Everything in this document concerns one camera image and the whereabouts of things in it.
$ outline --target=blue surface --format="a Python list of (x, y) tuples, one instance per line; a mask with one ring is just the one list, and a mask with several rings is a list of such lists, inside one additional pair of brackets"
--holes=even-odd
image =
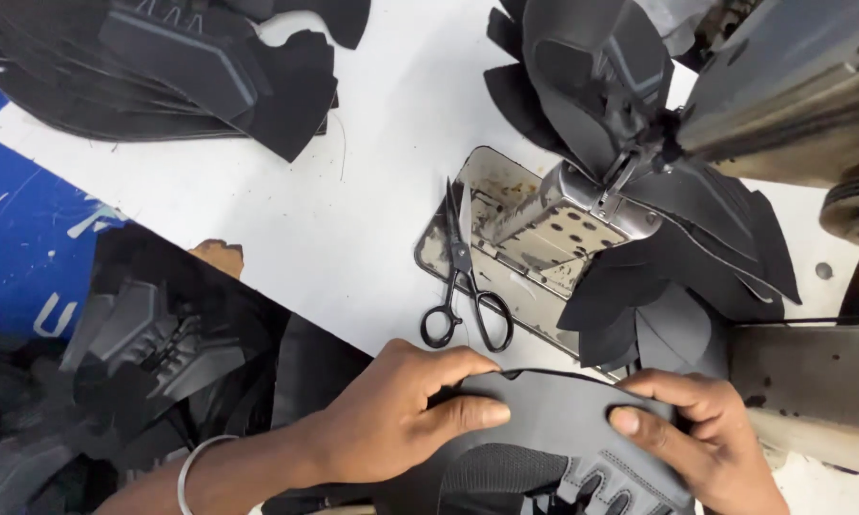
[[(0, 94), (0, 109), (6, 103)], [(109, 207), (0, 144), (0, 331), (69, 338), (89, 288), (97, 231), (123, 224)]]

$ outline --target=table surface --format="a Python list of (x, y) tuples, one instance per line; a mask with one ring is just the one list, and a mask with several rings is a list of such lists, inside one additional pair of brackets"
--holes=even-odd
[[(420, 342), (419, 320), (444, 293), (413, 250), (445, 178), (477, 146), (538, 174), (558, 161), (518, 134), (487, 94), (482, 73), (512, 62), (485, 36), (494, 5), (374, 0), (359, 49), (335, 47), (341, 107), (328, 134), (291, 164), (252, 140), (89, 141), (12, 104), (0, 112), (0, 142), (179, 247), (212, 238), (241, 245), (242, 282), (375, 355), (393, 337)], [(327, 32), (314, 15), (294, 13), (266, 24), (262, 39), (279, 45), (304, 28)], [(676, 73), (670, 104), (682, 104), (693, 81)], [(826, 192), (749, 186), (770, 197), (786, 232), (805, 300), (787, 316), (837, 314), (859, 248), (818, 227)], [(834, 269), (830, 280), (815, 275), (821, 262)], [(466, 323), (453, 344), (485, 353), (461, 294), (456, 310)], [(578, 370), (521, 328), (494, 358), (505, 368)]]

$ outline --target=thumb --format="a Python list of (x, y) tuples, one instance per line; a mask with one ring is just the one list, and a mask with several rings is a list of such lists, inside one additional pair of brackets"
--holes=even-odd
[(671, 465), (687, 482), (703, 477), (712, 467), (715, 458), (705, 443), (661, 417), (636, 408), (614, 408), (609, 420), (618, 433)]
[(421, 425), (438, 446), (469, 431), (509, 422), (512, 413), (504, 403), (486, 397), (463, 396), (424, 412)]

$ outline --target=hand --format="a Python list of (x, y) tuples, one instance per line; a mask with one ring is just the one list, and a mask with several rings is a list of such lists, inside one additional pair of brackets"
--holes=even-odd
[(428, 398), (499, 366), (468, 347), (439, 352), (392, 340), (326, 410), (302, 422), (322, 482), (384, 481), (423, 463), (452, 438), (509, 421), (502, 402), (458, 397), (427, 410)]
[(703, 506), (719, 515), (788, 515), (744, 402), (731, 383), (646, 369), (617, 386), (674, 404), (695, 422), (687, 435), (635, 408), (615, 408), (610, 415), (619, 433), (681, 474)]

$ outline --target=silver bangle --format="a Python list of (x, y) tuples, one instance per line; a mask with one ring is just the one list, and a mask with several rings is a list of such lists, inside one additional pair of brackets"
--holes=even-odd
[(188, 501), (185, 500), (185, 480), (188, 479), (188, 469), (192, 467), (192, 463), (194, 463), (195, 459), (201, 455), (201, 452), (211, 446), (211, 444), (222, 442), (223, 440), (235, 440), (236, 438), (238, 438), (238, 436), (232, 434), (221, 434), (220, 436), (215, 436), (206, 442), (201, 443), (192, 451), (191, 454), (188, 454), (188, 459), (186, 459), (185, 463), (182, 464), (182, 472), (179, 473), (178, 494), (179, 508), (182, 510), (182, 515), (194, 515), (191, 509), (188, 508)]

